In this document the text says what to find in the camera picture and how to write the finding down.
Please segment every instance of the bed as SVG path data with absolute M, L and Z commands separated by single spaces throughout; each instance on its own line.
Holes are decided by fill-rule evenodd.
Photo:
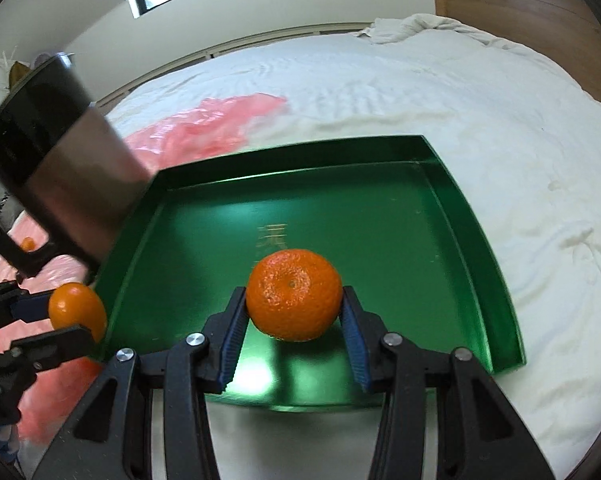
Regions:
M 108 118 L 126 137 L 204 98 L 264 92 L 287 98 L 288 108 L 251 130 L 248 149 L 424 135 L 471 203 L 517 309 L 529 363 L 498 381 L 557 478 L 576 479 L 585 478 L 586 468 L 573 471 L 601 431 L 601 80 L 587 79 L 601 74 L 601 35 L 587 36 L 598 41 L 591 62 L 563 60 L 566 72 L 556 61 L 570 43 L 556 41 L 569 38 L 542 21 L 525 28 L 525 12 L 544 14 L 547 5 L 587 22 L 583 30 L 596 23 L 572 0 L 536 1 L 521 10 L 521 0 L 437 0 L 442 16 L 241 50 L 140 86 Z M 511 27 L 498 29 L 506 20 Z M 536 50 L 510 41 L 525 39 Z M 589 68 L 578 72 L 579 63 Z M 157 397 L 154 478 L 164 478 L 160 408 Z M 367 476 L 377 411 L 209 410 L 225 480 Z M 423 478 L 433 479 L 431 417 L 426 443 Z

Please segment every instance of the wooden headboard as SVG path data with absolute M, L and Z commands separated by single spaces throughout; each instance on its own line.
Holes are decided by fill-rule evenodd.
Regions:
M 436 14 L 533 48 L 601 102 L 601 27 L 582 0 L 436 0 Z

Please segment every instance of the white bed sheet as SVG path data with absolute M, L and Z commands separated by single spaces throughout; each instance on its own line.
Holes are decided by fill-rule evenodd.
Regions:
M 261 124 L 250 148 L 429 140 L 484 228 L 519 316 L 529 363 L 498 381 L 564 478 L 601 430 L 601 104 L 527 47 L 420 14 L 377 20 L 360 38 L 300 38 L 219 57 L 147 83 L 109 119 L 126 136 L 203 98 L 254 92 L 285 96 L 289 109 Z M 225 480 L 362 480 L 379 420 L 376 411 L 221 405 L 210 406 L 210 419 Z M 432 479 L 434 427 L 430 417 L 424 477 Z

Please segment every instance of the orange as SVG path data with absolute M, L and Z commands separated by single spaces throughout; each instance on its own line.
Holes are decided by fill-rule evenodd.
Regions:
M 26 253 L 31 253 L 36 250 L 36 242 L 31 236 L 26 236 L 21 242 L 21 249 Z
M 48 315 L 54 329 L 81 324 L 88 328 L 97 343 L 107 330 L 103 301 L 82 283 L 65 283 L 50 297 Z
M 247 311 L 256 328 L 284 341 L 309 341 L 338 316 L 343 283 L 333 266 L 305 249 L 285 249 L 256 264 L 247 283 Z

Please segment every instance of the pink plastic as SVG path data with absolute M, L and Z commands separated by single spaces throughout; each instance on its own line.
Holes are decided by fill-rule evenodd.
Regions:
M 197 108 L 131 134 L 125 142 L 153 174 L 170 166 L 234 152 L 247 143 L 246 129 L 253 118 L 280 110 L 285 102 L 266 94 L 205 99 Z M 10 236 L 18 243 L 29 236 L 37 247 L 47 239 L 47 233 L 26 214 L 15 222 Z M 15 269 L 0 257 L 0 282 L 15 276 Z M 82 264 L 69 256 L 59 256 L 36 277 L 24 280 L 22 287 L 40 292 L 63 283 L 80 282 L 84 277 Z M 49 320 L 12 323 L 0 330 L 0 352 L 8 349 L 14 339 L 51 329 Z M 19 405 L 23 413 L 18 424 L 21 440 L 40 446 L 48 444 L 100 370 L 100 364 L 84 358 L 39 374 Z

